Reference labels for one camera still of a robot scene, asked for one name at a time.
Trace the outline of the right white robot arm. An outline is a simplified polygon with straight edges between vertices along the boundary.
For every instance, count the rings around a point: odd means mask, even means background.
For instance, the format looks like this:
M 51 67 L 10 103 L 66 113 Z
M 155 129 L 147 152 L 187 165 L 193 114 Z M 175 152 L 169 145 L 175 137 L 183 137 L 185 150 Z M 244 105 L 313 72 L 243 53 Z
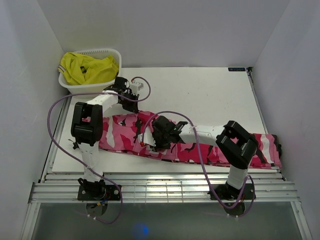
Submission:
M 195 126 L 187 121 L 174 123 L 164 116 L 151 122 L 155 150 L 168 149 L 171 144 L 203 144 L 217 147 L 230 164 L 225 184 L 214 188 L 222 200 L 237 199 L 244 193 L 245 178 L 258 141 L 239 123 L 230 120 L 223 126 Z

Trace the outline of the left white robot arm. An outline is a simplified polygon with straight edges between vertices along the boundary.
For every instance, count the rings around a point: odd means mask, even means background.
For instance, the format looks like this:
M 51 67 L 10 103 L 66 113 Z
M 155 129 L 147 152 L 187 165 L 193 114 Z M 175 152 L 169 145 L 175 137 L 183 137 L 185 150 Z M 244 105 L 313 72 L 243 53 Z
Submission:
M 143 83 L 116 77 L 114 83 L 98 96 L 87 102 L 77 102 L 74 106 L 71 135 L 75 138 L 85 164 L 83 178 L 78 182 L 84 192 L 95 200 L 106 195 L 103 172 L 97 169 L 104 113 L 116 104 L 122 105 L 126 111 L 137 113 L 139 91 L 143 87 Z

